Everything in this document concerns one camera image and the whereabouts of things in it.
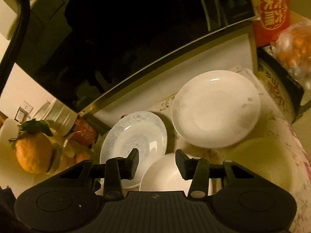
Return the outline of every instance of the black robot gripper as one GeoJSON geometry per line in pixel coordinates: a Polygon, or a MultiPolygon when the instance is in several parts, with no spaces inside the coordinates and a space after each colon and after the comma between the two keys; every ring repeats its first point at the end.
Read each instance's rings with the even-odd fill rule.
{"type": "Polygon", "coordinates": [[[131,180],[139,162],[127,158],[93,165],[85,160],[23,192],[15,201],[16,217],[33,232],[213,233],[287,232],[297,211],[284,189],[231,160],[222,165],[175,153],[183,191],[135,192],[124,197],[121,180],[131,180]],[[104,178],[103,195],[97,181],[104,178]],[[222,189],[207,195],[209,179],[222,189]]]}

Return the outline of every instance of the red package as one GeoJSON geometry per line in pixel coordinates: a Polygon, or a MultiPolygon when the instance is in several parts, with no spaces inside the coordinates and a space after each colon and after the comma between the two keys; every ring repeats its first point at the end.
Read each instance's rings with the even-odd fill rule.
{"type": "Polygon", "coordinates": [[[290,25],[290,0],[252,0],[259,21],[253,21],[257,46],[264,46],[272,37],[290,25]]]}

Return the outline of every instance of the screw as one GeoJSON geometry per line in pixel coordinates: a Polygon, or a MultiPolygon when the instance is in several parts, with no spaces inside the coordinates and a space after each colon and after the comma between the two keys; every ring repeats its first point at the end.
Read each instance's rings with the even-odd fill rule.
{"type": "Polygon", "coordinates": [[[119,198],[122,194],[119,191],[108,191],[106,196],[110,199],[119,198]]]}
{"type": "Polygon", "coordinates": [[[203,191],[192,191],[190,193],[190,195],[193,197],[193,198],[203,198],[206,194],[203,192],[203,191]]]}

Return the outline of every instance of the wall outlet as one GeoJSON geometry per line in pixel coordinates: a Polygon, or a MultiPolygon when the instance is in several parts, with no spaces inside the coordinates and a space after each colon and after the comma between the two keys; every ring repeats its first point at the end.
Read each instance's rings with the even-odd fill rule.
{"type": "Polygon", "coordinates": [[[33,106],[31,106],[30,104],[26,103],[25,101],[23,101],[23,103],[21,104],[21,108],[23,110],[25,110],[28,114],[34,109],[33,106]]]}

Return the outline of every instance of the red label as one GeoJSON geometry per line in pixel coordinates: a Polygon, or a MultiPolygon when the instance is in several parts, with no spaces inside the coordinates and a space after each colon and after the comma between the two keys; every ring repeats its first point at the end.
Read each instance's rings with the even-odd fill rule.
{"type": "Polygon", "coordinates": [[[270,44],[272,37],[290,25],[289,0],[252,0],[260,21],[253,21],[257,46],[270,44]]]}
{"type": "Polygon", "coordinates": [[[96,142],[96,138],[98,135],[97,131],[92,126],[90,126],[82,117],[77,118],[70,132],[74,133],[77,131],[81,131],[81,133],[73,135],[71,137],[71,140],[77,141],[86,147],[90,146],[93,142],[96,142]]]}

